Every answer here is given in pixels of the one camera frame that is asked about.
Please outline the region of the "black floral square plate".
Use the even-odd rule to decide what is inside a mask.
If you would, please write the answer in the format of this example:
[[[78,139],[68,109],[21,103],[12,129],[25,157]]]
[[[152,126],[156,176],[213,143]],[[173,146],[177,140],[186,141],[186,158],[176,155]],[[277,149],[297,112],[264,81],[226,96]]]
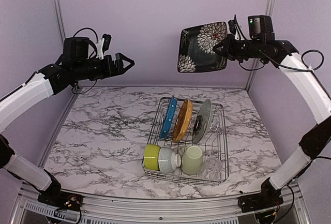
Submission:
[[[214,22],[183,29],[180,34],[177,71],[203,73],[223,70],[227,59],[213,47],[227,37],[225,22]]]

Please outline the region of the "grey-blue round plate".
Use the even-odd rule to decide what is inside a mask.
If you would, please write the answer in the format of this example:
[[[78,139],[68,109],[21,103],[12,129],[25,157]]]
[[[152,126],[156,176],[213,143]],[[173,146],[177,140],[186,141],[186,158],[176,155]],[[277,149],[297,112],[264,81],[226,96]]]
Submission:
[[[198,144],[210,129],[212,122],[212,103],[205,100],[200,107],[192,132],[193,144]]]

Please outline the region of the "yellow dotted plate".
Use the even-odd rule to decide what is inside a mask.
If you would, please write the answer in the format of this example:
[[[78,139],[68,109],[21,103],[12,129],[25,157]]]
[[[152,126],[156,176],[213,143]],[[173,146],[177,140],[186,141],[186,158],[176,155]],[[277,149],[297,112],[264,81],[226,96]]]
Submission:
[[[185,136],[192,118],[193,104],[189,99],[185,99],[178,114],[178,120],[173,131],[173,142],[179,142]]]

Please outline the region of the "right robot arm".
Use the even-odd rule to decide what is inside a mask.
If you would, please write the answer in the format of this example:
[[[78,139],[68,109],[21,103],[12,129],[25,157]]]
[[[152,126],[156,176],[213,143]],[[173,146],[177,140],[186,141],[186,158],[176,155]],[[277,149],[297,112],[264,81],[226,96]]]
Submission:
[[[302,60],[297,49],[287,40],[237,40],[229,34],[213,47],[217,54],[234,61],[249,58],[271,62],[284,76],[285,82],[292,83],[296,94],[278,97],[284,102],[283,109],[303,108],[304,117],[312,117],[314,126],[303,135],[298,147],[289,158],[261,185],[260,193],[242,195],[238,199],[241,208],[253,210],[259,207],[274,206],[283,203],[282,188],[302,175],[330,142],[330,95]]]

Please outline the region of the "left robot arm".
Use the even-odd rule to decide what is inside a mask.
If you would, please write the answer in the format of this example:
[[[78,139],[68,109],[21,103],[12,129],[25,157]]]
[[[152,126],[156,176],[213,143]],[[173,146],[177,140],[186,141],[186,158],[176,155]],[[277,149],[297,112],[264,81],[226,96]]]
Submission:
[[[23,83],[1,99],[1,131],[14,120],[39,102],[60,93],[68,86],[75,86],[81,80],[102,80],[124,74],[135,62],[121,53],[104,59],[91,58],[80,62],[61,65],[49,64],[35,72]],[[60,191],[60,183],[48,172],[18,155],[9,146],[8,140],[1,136],[1,168],[23,179],[44,196],[53,205],[65,202],[65,194]]]

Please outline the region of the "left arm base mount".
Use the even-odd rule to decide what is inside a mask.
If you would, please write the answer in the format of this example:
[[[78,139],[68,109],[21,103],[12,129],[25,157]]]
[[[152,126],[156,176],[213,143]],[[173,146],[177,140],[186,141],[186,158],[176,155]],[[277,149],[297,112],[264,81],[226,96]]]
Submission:
[[[59,210],[71,210],[78,212],[81,208],[82,195],[60,191],[55,195],[47,195],[46,193],[38,196],[38,202],[56,207]]]

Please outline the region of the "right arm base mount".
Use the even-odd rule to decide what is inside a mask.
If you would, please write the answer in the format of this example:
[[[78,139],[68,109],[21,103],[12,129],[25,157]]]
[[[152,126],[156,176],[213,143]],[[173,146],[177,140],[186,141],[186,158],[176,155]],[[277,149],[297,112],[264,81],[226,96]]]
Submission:
[[[238,206],[243,213],[251,211],[259,211],[265,208],[279,206],[284,203],[281,193],[277,192],[270,198],[263,197],[263,194],[254,193],[249,195],[240,196],[238,198]]]

